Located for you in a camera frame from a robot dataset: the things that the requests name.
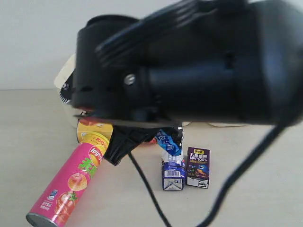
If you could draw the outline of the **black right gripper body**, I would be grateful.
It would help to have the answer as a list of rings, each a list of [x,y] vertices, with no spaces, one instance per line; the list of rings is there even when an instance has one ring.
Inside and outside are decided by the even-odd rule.
[[[177,97],[158,42],[180,28],[175,17],[97,16],[78,32],[72,106],[113,125],[162,128]]]

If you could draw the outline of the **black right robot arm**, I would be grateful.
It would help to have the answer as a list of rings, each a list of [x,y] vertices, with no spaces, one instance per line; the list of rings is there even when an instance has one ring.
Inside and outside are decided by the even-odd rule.
[[[303,117],[303,13],[286,0],[182,0],[78,32],[71,104],[112,124],[114,165],[182,122],[292,125]]]

